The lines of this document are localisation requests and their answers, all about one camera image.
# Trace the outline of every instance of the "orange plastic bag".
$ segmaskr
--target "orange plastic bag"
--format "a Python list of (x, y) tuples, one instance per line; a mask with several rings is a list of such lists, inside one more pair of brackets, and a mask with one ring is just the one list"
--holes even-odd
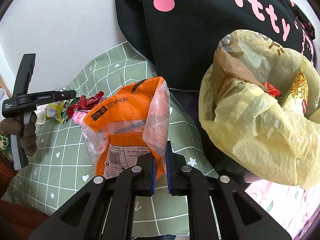
[(165, 173), (169, 100), (166, 82), (155, 77), (121, 88), (86, 115), (81, 129), (96, 176), (118, 176), (149, 152), (156, 179)]

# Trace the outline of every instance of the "green leaf print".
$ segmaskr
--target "green leaf print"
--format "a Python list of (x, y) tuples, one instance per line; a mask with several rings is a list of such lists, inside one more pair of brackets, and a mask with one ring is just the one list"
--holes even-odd
[(270, 205), (268, 206), (267, 213), (270, 213), (272, 207), (273, 207), (273, 201), (272, 201), (272, 202), (270, 203)]

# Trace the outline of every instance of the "white star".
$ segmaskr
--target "white star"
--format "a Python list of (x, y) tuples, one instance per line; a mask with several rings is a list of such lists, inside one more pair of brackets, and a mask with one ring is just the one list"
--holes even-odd
[(192, 159), (190, 157), (190, 161), (188, 162), (189, 165), (191, 165), (192, 167), (195, 166), (197, 163), (196, 163), (196, 159)]

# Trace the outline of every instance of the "white wall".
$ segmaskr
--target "white wall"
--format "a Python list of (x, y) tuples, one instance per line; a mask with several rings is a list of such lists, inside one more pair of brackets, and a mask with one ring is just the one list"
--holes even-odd
[[(316, 28), (306, 0), (292, 0)], [(29, 92), (60, 90), (93, 57), (124, 41), (114, 0), (14, 0), (0, 22), (0, 74), (12, 92), (23, 54), (36, 53)]]

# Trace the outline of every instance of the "white arrow print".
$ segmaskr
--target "white arrow print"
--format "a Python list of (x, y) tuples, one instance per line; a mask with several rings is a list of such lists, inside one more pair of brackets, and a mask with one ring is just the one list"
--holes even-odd
[(140, 208), (142, 208), (142, 206), (138, 207), (138, 204), (139, 204), (139, 201), (137, 201), (137, 204), (136, 204), (136, 206), (134, 208), (135, 211), (138, 211)]

